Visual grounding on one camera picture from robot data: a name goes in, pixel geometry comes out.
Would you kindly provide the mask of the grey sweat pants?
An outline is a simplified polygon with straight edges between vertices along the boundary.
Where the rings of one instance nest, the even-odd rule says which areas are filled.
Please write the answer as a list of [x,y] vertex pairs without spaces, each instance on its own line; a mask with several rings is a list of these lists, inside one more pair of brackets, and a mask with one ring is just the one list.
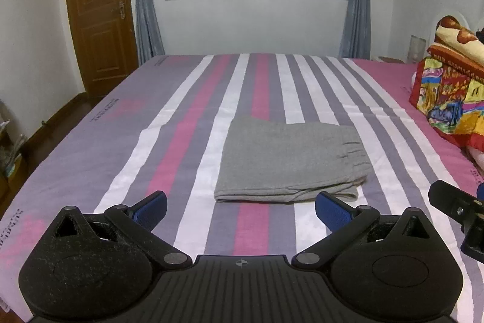
[[301,203],[320,192],[354,201],[372,172],[353,126],[309,122],[286,125],[237,117],[221,155],[218,202]]

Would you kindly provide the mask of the striped pink purple bed sheet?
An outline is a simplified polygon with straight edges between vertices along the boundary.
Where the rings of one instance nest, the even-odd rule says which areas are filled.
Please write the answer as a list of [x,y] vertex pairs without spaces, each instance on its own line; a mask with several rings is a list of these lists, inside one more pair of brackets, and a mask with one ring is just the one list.
[[326,234],[312,203],[219,203],[214,191],[229,127],[253,117],[307,130],[357,130],[371,173],[358,202],[386,214],[408,206],[433,221],[463,272],[460,322],[483,319],[483,266],[463,234],[429,204],[432,182],[474,193],[480,176],[409,103],[412,65],[282,54],[157,57],[84,117],[30,175],[1,221],[1,300],[30,318],[18,275],[64,206],[102,212],[155,190],[168,212],[155,234],[188,253],[290,256]]

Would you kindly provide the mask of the colourful folded blanket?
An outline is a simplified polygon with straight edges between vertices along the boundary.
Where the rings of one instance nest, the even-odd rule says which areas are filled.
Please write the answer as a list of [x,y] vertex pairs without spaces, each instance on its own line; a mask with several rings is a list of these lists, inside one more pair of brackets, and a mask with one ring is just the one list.
[[482,44],[452,48],[434,41],[417,65],[409,102],[431,127],[483,170]]

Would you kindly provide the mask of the wooden shelf cabinet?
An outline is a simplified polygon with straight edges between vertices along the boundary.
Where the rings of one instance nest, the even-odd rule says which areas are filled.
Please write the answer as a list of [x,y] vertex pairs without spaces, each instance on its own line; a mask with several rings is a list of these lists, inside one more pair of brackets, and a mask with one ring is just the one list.
[[22,156],[26,140],[16,116],[1,102],[1,216],[27,178],[28,166]]

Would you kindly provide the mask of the small bedside item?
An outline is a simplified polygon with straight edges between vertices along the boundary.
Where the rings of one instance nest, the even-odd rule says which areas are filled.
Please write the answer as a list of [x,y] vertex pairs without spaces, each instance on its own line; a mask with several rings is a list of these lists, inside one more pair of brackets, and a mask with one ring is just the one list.
[[411,35],[409,40],[409,50],[407,52],[408,63],[418,63],[426,54],[427,41],[424,38]]

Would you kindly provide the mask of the brown wooden door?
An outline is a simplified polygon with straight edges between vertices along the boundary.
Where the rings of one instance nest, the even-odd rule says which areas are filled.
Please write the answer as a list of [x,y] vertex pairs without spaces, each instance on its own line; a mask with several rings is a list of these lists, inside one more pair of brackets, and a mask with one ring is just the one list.
[[139,66],[130,0],[67,0],[86,93],[104,97]]

